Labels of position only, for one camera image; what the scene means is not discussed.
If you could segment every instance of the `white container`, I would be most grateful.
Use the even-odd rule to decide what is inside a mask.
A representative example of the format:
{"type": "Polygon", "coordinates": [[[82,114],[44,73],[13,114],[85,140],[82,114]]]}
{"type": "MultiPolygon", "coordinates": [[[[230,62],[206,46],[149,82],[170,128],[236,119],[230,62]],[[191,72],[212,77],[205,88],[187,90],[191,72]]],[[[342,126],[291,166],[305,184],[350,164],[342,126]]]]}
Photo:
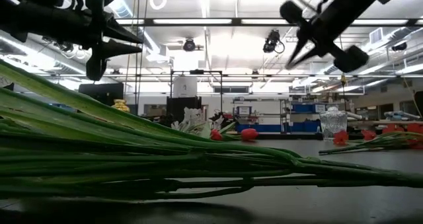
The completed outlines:
{"type": "Polygon", "coordinates": [[[174,79],[174,98],[192,98],[195,96],[197,96],[197,77],[181,75],[174,79]]]}

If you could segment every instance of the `glass jar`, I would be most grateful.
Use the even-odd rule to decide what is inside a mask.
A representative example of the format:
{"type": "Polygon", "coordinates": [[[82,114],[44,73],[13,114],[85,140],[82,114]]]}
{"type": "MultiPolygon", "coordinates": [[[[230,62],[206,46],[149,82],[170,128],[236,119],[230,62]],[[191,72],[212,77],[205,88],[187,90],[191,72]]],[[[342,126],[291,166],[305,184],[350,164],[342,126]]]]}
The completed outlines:
{"type": "Polygon", "coordinates": [[[326,112],[320,113],[323,138],[333,139],[334,134],[346,131],[347,119],[347,113],[339,111],[336,106],[331,106],[326,112]]]}
{"type": "Polygon", "coordinates": [[[126,106],[126,101],[123,99],[115,99],[113,100],[114,105],[112,106],[113,108],[119,109],[121,111],[124,112],[130,112],[130,108],[128,108],[128,106],[126,106]]]}

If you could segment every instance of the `metal pole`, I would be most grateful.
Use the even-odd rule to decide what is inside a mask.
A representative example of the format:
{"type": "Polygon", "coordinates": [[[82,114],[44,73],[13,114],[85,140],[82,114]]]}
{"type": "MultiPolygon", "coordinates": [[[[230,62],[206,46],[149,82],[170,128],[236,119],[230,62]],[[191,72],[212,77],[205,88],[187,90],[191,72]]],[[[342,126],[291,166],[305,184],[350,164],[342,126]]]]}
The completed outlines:
{"type": "Polygon", "coordinates": [[[280,133],[284,131],[284,125],[282,122],[282,99],[279,99],[279,122],[280,122],[280,133]]]}
{"type": "Polygon", "coordinates": [[[220,71],[220,112],[223,112],[223,73],[220,71]]]}
{"type": "Polygon", "coordinates": [[[171,98],[173,94],[173,70],[171,70],[171,98]]]}

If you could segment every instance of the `air vent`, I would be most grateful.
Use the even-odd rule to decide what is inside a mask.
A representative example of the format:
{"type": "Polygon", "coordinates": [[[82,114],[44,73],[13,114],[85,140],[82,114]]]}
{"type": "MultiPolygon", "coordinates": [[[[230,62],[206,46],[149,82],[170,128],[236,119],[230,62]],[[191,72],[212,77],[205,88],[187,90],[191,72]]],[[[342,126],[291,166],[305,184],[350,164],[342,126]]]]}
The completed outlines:
{"type": "MultiPolygon", "coordinates": [[[[220,86],[215,86],[214,88],[215,93],[220,93],[221,89],[220,86]]],[[[223,93],[248,93],[250,87],[249,86],[223,86],[223,93]]]]}
{"type": "Polygon", "coordinates": [[[373,32],[370,32],[369,37],[370,37],[370,44],[375,44],[375,43],[382,41],[383,29],[378,28],[378,29],[374,30],[373,32]]]}
{"type": "Polygon", "coordinates": [[[381,93],[386,93],[386,92],[388,92],[388,86],[382,86],[381,93]]]}

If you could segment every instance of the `window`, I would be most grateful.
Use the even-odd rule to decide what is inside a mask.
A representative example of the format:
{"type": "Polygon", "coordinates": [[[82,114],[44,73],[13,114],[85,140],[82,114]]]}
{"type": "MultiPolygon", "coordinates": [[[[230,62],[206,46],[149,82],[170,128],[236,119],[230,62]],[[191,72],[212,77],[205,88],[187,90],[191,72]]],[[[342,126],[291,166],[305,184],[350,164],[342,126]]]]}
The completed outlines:
{"type": "Polygon", "coordinates": [[[403,112],[418,116],[418,111],[417,111],[416,105],[414,104],[413,100],[400,102],[399,108],[403,112]]]}

